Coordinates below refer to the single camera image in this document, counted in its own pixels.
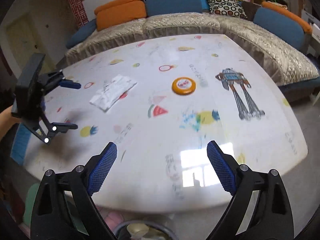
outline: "metal screw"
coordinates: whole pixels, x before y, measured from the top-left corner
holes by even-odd
[[[52,170],[47,170],[47,171],[45,172],[45,175],[46,175],[46,176],[51,176],[51,174],[52,174]]]
[[[82,165],[76,166],[76,172],[81,172],[83,170],[84,170],[84,166]]]
[[[271,174],[272,174],[273,176],[277,176],[279,173],[278,173],[278,171],[276,171],[276,170],[271,170]]]
[[[247,171],[249,168],[248,168],[247,165],[241,164],[241,165],[240,165],[240,169],[241,169],[242,171]]]

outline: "white tissue packet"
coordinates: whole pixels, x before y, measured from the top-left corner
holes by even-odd
[[[137,82],[129,77],[117,75],[107,83],[103,89],[99,89],[96,94],[91,98],[90,104],[100,108],[103,111],[108,109],[119,99],[119,97]]]

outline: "robot drawing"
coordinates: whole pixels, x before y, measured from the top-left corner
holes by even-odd
[[[250,120],[251,117],[256,117],[257,119],[261,119],[262,115],[265,115],[264,111],[259,110],[249,93],[247,92],[244,85],[248,88],[251,88],[248,80],[243,76],[242,73],[234,71],[232,68],[226,68],[222,70],[222,73],[216,75],[216,79],[221,81],[222,86],[224,89],[229,90],[231,88],[233,95],[235,96],[239,117],[241,120],[246,119],[247,121]],[[249,111],[247,107],[244,105],[243,101],[241,100],[239,94],[237,93],[234,83],[237,83],[241,86],[245,99],[247,101]]]

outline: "circle patterned pillow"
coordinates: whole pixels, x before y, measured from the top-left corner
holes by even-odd
[[[210,6],[210,13],[227,15],[238,18],[246,18],[246,14],[238,0],[207,0]]]

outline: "white tabletop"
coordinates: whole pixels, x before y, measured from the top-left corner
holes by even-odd
[[[216,78],[227,68],[243,74],[251,85],[245,85],[246,91],[265,115],[249,121],[239,118],[231,86],[225,89]],[[277,169],[281,175],[308,153],[301,128],[278,87],[224,35],[136,42],[82,60],[63,73],[82,88],[52,91],[45,98],[46,115],[50,122],[68,119],[79,128],[57,135],[50,146],[31,136],[24,166],[39,179],[47,169],[71,171],[113,141],[117,159],[92,197],[99,206],[161,213],[229,202],[231,196],[206,156],[211,140],[238,163],[260,172]],[[106,113],[89,104],[104,82],[118,74],[138,84]],[[171,86],[178,77],[193,79],[195,92],[175,94]],[[234,89],[249,111],[241,86],[235,83]]]

